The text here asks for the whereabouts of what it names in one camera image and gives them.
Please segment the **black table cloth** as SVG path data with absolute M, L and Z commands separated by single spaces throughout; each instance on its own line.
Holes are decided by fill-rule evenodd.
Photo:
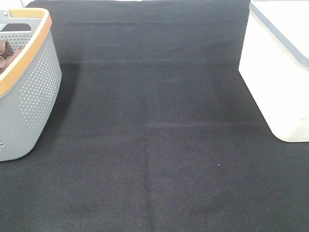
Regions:
M 3 232 L 306 232 L 309 145 L 239 72 L 247 0 L 36 0 L 62 70 L 32 152 L 0 165 Z

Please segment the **grey perforated laundry basket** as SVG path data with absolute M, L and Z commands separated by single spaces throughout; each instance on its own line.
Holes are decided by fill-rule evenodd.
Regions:
M 1 10 L 0 40 L 24 49 L 0 74 L 0 159 L 15 160 L 35 146 L 55 104 L 61 69 L 43 8 Z

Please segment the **white plastic storage basket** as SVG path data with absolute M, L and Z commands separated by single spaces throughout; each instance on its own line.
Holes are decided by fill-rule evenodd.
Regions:
M 309 3 L 252 0 L 239 73 L 275 137 L 309 140 Z

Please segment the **brown towels in basket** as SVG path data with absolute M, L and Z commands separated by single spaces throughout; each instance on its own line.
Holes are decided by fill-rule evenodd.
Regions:
M 24 49 L 24 46 L 19 47 L 14 51 L 11 45 L 5 41 L 0 41 L 0 73 L 2 74 L 9 65 L 15 60 L 15 58 L 20 54 Z

